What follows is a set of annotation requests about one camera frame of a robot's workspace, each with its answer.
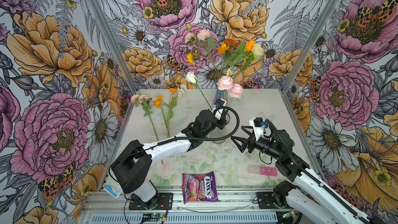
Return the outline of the clear grey glass vase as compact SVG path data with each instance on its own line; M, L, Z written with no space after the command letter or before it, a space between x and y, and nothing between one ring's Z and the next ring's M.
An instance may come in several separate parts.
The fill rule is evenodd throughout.
M223 124L223 128L220 129L218 127L215 127L215 129L211 131L210 134L207 136L209 139L221 138L227 134L226 126L230 122L228 110L217 111L215 117L218 123Z

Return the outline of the blue purple glass vase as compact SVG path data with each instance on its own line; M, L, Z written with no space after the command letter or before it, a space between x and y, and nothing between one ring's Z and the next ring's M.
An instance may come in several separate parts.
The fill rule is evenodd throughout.
M216 104L216 102L222 99L223 100L223 105L227 106L228 101L229 101L229 95L228 95L228 90L220 90L216 89L216 94L213 100L213 103Z

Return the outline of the yellow orange rose flower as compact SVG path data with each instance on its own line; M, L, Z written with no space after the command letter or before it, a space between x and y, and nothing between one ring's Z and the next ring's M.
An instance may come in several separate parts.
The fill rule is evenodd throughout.
M241 74L253 62L255 56L252 51L255 44L256 42L254 40L250 40L246 43L238 43L236 50L231 54L233 67L236 68L236 72L233 73L233 77Z

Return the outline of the yellow orange poppy stem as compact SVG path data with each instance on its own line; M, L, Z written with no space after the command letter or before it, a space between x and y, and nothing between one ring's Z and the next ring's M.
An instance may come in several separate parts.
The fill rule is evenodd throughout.
M226 61L229 50L230 46L225 43L218 44L210 39L190 41L186 54L188 71L197 73L208 67L214 69L216 75L221 77L228 67Z

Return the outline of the white rose flower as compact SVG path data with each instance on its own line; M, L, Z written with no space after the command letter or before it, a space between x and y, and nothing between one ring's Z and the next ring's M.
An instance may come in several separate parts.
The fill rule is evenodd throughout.
M250 64L250 66L244 70L241 74L243 78L248 78L251 75L253 75L256 71L259 71L261 68L261 61L264 56L264 48L260 44L255 44L253 48L253 54L255 56L255 59L253 62Z

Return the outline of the orange gerbera flower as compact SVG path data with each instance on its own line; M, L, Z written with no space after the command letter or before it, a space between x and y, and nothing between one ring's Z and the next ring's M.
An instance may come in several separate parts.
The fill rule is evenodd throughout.
M238 45L239 45L239 42L238 42L238 41L233 40L233 39L227 39L227 38L224 40L224 43L225 43L227 46L232 47L232 48L237 48Z

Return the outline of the pink carnation flower stem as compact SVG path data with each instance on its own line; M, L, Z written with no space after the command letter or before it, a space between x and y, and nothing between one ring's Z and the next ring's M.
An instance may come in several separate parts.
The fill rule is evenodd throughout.
M184 44L187 46L186 61L189 72L196 73L199 69L210 64L216 65L221 60L218 51L219 39L215 33L202 26L187 25L184 35Z

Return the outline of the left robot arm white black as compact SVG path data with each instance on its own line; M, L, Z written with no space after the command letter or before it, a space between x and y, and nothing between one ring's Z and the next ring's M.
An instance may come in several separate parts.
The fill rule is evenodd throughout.
M215 129L224 129L229 112L234 110L227 106L203 110L193 123L171 138L147 144L131 141L110 165L109 175L119 183L123 193L137 197L140 206L154 208L160 200L158 190L147 179L150 168L160 160L194 150L204 142L230 137L230 134L221 138L208 137Z

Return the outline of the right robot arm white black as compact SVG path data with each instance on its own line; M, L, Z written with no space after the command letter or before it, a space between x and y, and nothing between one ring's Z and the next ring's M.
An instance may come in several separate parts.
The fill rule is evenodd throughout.
M243 126L248 138L231 139L241 152L258 150L274 159L277 170L287 178L274 187L274 205L291 207L316 224L382 224L345 200L293 152L294 142L285 130L271 122L265 127Z

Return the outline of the pink white pill organizer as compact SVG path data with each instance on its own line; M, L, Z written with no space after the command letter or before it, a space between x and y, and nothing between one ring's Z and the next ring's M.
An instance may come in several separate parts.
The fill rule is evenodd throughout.
M248 165L248 172L250 174L272 176L272 177L276 177L278 175L277 169L275 167L257 166L252 164Z

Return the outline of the orange poppy stem on table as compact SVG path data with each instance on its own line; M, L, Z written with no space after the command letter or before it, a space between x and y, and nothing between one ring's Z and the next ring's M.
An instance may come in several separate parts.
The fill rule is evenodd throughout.
M156 108L159 108L161 110L161 114L164 120L164 124L166 127L166 134L167 137L170 138L171 137L171 133L170 133L170 121L174 116L174 108L177 106L177 92L178 89L177 88L171 88L170 89L171 95L169 97L169 102L165 103L163 101L163 96L159 95L157 96L155 102L154 102L154 106Z

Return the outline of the purple Fox's candy bag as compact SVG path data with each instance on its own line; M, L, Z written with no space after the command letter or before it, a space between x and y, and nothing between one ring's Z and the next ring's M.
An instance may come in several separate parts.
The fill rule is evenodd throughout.
M218 202L214 172L182 175L183 203Z

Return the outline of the white blue packet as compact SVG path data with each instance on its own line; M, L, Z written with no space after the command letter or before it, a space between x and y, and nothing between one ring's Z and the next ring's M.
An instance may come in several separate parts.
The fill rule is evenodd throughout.
M121 186L118 183L106 184L104 190L115 199L118 199L123 193Z

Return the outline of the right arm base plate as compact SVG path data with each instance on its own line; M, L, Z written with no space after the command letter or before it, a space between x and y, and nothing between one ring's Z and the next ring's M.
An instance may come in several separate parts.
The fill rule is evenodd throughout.
M252 203L256 204L259 209L293 209L287 202L288 193L261 191L257 192L252 199Z

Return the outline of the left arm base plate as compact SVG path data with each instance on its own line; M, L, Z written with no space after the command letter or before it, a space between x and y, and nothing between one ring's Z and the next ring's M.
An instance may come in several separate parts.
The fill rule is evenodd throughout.
M157 193L151 200L144 202L136 194L132 194L129 200L131 211L171 210L173 206L173 193Z

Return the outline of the aluminium rail front frame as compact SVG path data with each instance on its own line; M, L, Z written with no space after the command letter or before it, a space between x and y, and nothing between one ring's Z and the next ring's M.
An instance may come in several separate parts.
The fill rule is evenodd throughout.
M106 192L89 196L83 208L81 224L314 224L293 209L259 209L252 199L257 192L271 188L218 187L218 202L183 203L182 188L161 187L159 193L173 193L171 210L131 211L131 195L113 198Z

